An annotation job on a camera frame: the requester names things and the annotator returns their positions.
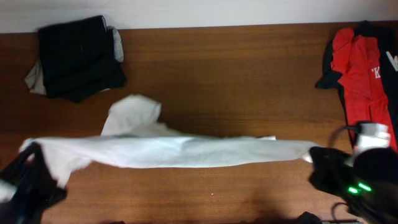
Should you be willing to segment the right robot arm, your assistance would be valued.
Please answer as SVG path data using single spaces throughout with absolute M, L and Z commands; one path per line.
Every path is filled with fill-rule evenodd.
M 345 128 L 354 134 L 352 153 L 312 147 L 310 183 L 343 199 L 350 214 L 368 223 L 397 223 L 397 152 L 388 127 L 358 122 Z

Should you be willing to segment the white robot print t-shirt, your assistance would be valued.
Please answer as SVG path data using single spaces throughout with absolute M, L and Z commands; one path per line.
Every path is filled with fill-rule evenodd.
M 20 151 L 36 143 L 58 186 L 91 162 L 134 169 L 209 168 L 242 164 L 311 161 L 310 141 L 277 140 L 274 136 L 214 138 L 184 134 L 158 122 L 161 104 L 142 95 L 115 102 L 100 136 L 26 139 Z

